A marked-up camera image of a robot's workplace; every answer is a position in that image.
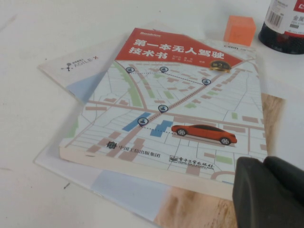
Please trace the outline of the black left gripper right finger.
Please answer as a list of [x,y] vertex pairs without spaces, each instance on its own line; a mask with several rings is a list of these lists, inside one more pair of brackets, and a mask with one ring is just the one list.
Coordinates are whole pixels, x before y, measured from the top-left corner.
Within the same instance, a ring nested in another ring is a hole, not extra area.
[[275,156],[268,156],[263,164],[295,198],[304,197],[304,171]]

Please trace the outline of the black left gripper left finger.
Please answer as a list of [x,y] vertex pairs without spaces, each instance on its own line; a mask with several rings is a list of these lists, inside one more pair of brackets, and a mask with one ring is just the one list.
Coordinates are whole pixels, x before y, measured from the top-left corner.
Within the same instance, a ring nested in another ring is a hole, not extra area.
[[304,226],[304,198],[295,198],[258,159],[237,160],[232,199],[239,228]]

